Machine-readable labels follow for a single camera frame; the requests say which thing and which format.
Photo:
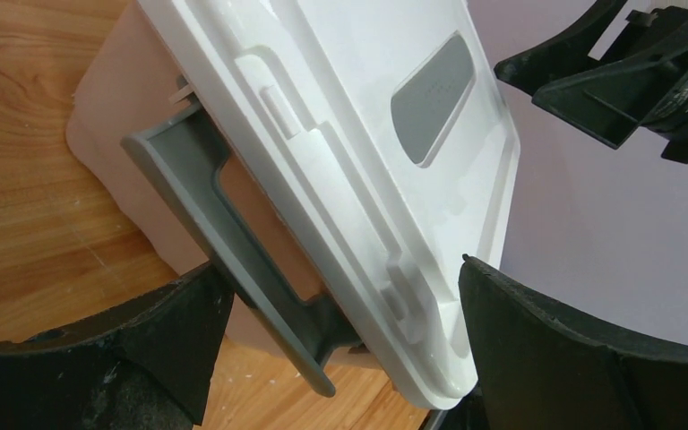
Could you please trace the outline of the pink plastic bin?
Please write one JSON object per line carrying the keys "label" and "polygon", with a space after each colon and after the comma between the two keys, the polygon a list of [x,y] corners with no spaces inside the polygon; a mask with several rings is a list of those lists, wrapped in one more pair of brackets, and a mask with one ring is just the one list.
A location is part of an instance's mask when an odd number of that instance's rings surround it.
{"label": "pink plastic bin", "polygon": [[139,2],[81,78],[65,136],[167,266],[227,283],[229,340],[287,359],[326,397],[327,365],[381,368]]}

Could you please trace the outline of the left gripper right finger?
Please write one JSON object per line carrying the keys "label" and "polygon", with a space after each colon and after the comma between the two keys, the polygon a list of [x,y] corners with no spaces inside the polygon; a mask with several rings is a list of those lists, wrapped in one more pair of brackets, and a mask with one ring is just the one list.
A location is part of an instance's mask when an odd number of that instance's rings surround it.
{"label": "left gripper right finger", "polygon": [[444,429],[688,429],[688,345],[601,320],[466,256],[478,381]]}

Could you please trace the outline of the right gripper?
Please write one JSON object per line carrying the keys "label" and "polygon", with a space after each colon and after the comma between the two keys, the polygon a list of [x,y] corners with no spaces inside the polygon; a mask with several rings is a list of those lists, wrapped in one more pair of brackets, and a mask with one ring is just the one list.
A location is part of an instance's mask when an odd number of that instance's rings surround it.
{"label": "right gripper", "polygon": [[688,164],[688,8],[630,12],[605,54],[591,57],[625,4],[597,0],[565,30],[497,63],[494,75],[612,149],[646,128],[667,140],[662,159]]}

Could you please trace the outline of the white plastic lid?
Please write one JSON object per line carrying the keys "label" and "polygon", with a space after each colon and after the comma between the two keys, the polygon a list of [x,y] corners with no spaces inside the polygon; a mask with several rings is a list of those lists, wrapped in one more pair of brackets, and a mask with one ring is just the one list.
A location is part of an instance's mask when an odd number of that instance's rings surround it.
{"label": "white plastic lid", "polygon": [[477,383],[462,259],[498,266],[520,140],[463,1],[143,1],[402,396]]}

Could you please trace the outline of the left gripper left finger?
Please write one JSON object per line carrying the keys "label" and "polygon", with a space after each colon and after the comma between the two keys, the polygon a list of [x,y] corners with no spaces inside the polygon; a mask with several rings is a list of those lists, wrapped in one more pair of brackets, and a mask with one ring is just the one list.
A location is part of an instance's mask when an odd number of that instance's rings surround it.
{"label": "left gripper left finger", "polygon": [[99,314],[0,342],[0,429],[190,429],[234,301],[204,264]]}

